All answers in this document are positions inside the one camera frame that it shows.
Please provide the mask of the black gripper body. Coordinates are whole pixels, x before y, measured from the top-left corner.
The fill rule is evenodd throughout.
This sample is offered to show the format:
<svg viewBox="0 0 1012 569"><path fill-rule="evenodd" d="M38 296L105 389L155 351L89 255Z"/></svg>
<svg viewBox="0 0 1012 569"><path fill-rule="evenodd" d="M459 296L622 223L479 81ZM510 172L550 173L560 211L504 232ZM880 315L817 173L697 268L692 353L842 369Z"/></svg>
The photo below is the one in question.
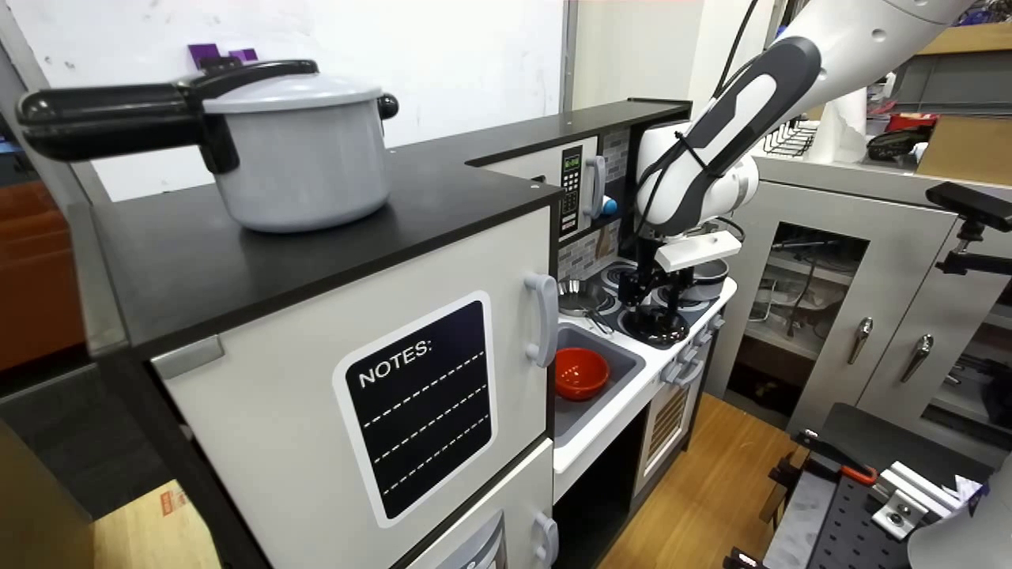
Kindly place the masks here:
<svg viewBox="0 0 1012 569"><path fill-rule="evenodd" d="M657 245L645 236L628 236L622 253L636 262L636 268L621 278L621 300L628 311L654 308L675 314L677 295L689 283L689 272L665 272L654 262Z"/></svg>

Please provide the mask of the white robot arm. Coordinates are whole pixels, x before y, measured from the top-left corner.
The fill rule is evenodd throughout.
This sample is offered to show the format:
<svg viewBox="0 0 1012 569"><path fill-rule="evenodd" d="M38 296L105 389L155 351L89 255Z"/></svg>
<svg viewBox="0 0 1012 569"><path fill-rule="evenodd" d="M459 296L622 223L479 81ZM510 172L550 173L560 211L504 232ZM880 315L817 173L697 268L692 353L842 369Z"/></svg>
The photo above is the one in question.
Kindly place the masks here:
<svg viewBox="0 0 1012 569"><path fill-rule="evenodd" d="M734 211L758 187L750 152L770 130L897 69L951 30L974 0L810 0L788 30L692 118L645 137L636 156L636 276L645 296L692 268L687 232Z"/></svg>

